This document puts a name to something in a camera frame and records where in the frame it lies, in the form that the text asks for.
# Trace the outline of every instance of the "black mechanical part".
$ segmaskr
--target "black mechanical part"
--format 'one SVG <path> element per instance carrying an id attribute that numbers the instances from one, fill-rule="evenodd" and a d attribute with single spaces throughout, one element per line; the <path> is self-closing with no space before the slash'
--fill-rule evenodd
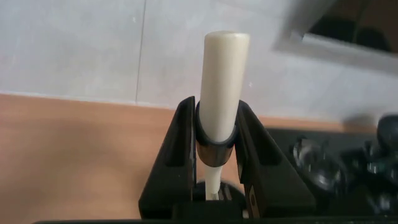
<path id="1" fill-rule="evenodd" d="M 257 116 L 243 101 L 236 118 L 238 174 L 251 218 L 312 214 L 315 198 Z"/>
<path id="2" fill-rule="evenodd" d="M 236 127 L 230 137 L 223 142 L 214 142 L 203 130 L 199 117 L 200 102 L 195 111 L 195 131 L 197 137 L 197 151 L 200 160 L 210 167 L 220 167 L 231 157 L 236 138 Z"/>
<path id="3" fill-rule="evenodd" d="M 377 140 L 384 149 L 398 151 L 398 114 L 385 115 L 379 120 Z"/>
<path id="4" fill-rule="evenodd" d="M 177 107 L 138 201 L 142 218 L 171 218 L 175 204 L 192 201 L 196 183 L 195 97 Z"/>

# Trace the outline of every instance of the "black mount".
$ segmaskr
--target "black mount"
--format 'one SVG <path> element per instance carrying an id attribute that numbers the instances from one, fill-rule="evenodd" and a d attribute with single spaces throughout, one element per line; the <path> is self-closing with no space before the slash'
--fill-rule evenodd
<path id="1" fill-rule="evenodd" d="M 139 200 L 142 218 L 178 218 L 178 208 L 199 217 L 242 218 L 234 200 L 197 201 L 195 152 L 195 97 L 183 100 L 173 117 L 163 145 Z M 240 183 L 244 184 L 251 218 L 310 215 L 315 199 L 279 150 L 249 105 L 239 102 L 234 140 Z M 210 210 L 224 211 L 213 214 Z"/>

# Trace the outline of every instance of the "white tiled wall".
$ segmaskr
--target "white tiled wall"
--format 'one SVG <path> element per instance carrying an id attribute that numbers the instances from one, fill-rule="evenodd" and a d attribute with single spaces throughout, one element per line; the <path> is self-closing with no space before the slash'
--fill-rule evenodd
<path id="1" fill-rule="evenodd" d="M 304 45 L 331 0 L 0 0 L 0 91 L 176 107 L 200 95 L 203 39 L 251 35 L 257 114 L 372 123 L 398 111 L 398 59 Z"/>

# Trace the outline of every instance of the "wooden table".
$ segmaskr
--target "wooden table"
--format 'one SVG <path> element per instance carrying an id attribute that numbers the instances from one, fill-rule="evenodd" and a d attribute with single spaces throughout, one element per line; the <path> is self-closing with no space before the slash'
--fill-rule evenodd
<path id="1" fill-rule="evenodd" d="M 131 105 L 0 95 L 0 223 L 140 218 L 137 201 L 173 114 Z M 364 131 L 333 123 L 261 121 L 268 126 Z M 198 178 L 203 178 L 200 160 Z M 234 153 L 223 178 L 242 188 Z"/>

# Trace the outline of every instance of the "cream cylindrical rod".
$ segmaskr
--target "cream cylindrical rod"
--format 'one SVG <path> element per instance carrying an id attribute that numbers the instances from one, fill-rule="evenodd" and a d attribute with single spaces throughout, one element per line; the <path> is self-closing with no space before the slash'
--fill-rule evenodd
<path id="1" fill-rule="evenodd" d="M 199 119 L 214 142 L 227 140 L 233 132 L 249 42 L 248 34 L 230 31 L 212 32 L 205 37 Z M 221 169 L 205 167 L 207 200 L 217 199 Z"/>

